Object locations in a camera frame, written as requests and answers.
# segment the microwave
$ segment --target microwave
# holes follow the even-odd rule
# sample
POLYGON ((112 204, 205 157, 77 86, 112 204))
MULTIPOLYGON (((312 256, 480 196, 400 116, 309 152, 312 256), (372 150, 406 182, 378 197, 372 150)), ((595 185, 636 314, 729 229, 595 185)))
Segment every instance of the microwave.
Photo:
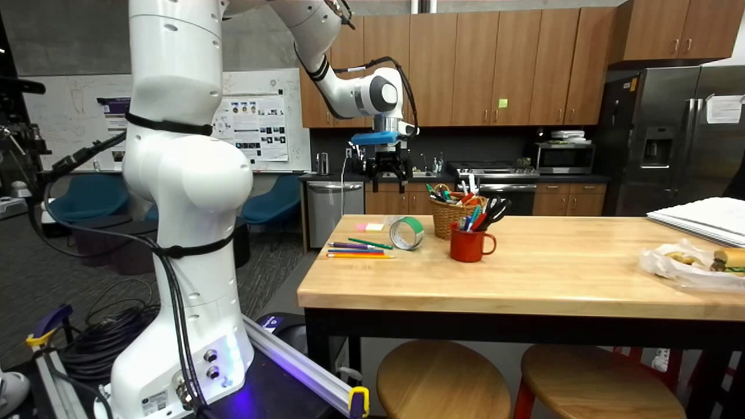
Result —
POLYGON ((538 143, 535 171, 555 174, 592 172, 595 150, 592 143, 538 143))

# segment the blue chair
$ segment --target blue chair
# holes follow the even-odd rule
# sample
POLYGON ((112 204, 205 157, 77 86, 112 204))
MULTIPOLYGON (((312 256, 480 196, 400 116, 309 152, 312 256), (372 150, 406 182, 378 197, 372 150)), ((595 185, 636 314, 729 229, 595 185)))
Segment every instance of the blue chair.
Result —
POLYGON ((66 196, 49 204, 61 224, 103 225, 127 215, 127 192, 122 172, 71 172, 66 196))
POLYGON ((239 210, 237 222, 248 225, 279 225, 301 219, 301 176, 279 174, 274 186, 260 196, 246 201, 239 210))

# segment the food on plate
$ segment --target food on plate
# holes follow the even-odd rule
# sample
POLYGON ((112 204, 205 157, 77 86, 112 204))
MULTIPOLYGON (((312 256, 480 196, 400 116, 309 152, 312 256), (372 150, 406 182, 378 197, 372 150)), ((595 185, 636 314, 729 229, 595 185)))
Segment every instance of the food on plate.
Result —
POLYGON ((687 252, 667 252, 665 256, 672 261, 679 261, 685 266, 702 266, 695 256, 692 256, 687 252))
POLYGON ((737 249, 737 247, 716 249, 713 269, 745 274, 745 249, 737 249))

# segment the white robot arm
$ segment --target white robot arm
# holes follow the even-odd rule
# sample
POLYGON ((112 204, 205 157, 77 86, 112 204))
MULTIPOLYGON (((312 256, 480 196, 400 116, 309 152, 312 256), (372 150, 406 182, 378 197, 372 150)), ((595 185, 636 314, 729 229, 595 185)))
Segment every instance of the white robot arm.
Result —
POLYGON ((360 146, 374 157, 362 172, 378 186, 380 172, 394 172, 400 185, 410 176, 410 160, 400 157, 417 125, 402 122, 406 83, 399 68, 374 68, 372 75, 340 80, 325 60, 338 30, 351 18, 346 3, 338 0, 268 0, 295 37, 295 54, 308 77, 319 86, 329 110, 340 116, 372 116, 372 131, 351 138, 350 146, 362 160, 360 146))
MULTIPOLYGON (((400 75, 382 68, 362 80, 338 80, 323 59, 342 25, 340 4, 268 3, 298 40, 298 59, 335 115, 369 115, 387 133, 374 146, 399 152, 408 133, 400 75)), ((233 145, 209 138, 222 100, 226 6, 226 0, 130 0, 133 100, 123 176, 134 197, 159 208, 161 313, 115 361, 110 402, 97 406, 95 417, 186 417, 243 388, 254 361, 231 244, 251 167, 233 145)))

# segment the table top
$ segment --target table top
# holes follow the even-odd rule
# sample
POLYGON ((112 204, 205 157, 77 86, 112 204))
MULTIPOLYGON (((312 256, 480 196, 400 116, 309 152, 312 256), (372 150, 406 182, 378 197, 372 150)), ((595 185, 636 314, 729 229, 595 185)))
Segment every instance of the table top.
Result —
MULTIPOLYGON (((637 267, 640 252, 690 239, 722 244, 643 216, 504 216, 489 233, 493 256, 457 264, 432 219, 417 216, 427 238, 417 252, 385 258, 329 258, 325 249, 298 288, 305 310, 395 310, 458 314, 551 314, 620 318, 745 322, 745 294, 677 288, 637 267)), ((394 216, 346 215, 331 239, 368 238, 368 224, 394 216)))

